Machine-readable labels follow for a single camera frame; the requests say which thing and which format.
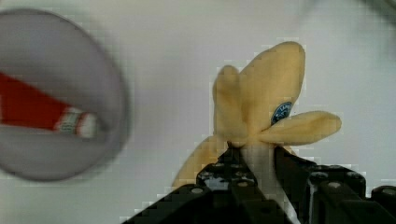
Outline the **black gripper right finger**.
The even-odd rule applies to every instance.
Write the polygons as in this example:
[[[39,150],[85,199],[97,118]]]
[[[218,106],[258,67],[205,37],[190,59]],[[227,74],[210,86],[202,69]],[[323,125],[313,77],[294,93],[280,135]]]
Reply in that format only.
[[[341,165],[318,165],[275,149],[274,165],[301,224],[395,224],[395,188],[367,197],[363,175]]]

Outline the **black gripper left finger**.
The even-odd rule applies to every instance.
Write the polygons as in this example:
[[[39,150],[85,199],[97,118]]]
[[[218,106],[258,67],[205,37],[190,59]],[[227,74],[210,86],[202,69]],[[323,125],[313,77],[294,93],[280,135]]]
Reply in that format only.
[[[283,209],[265,198],[237,147],[228,146],[194,184],[174,189],[122,224],[291,224]]]

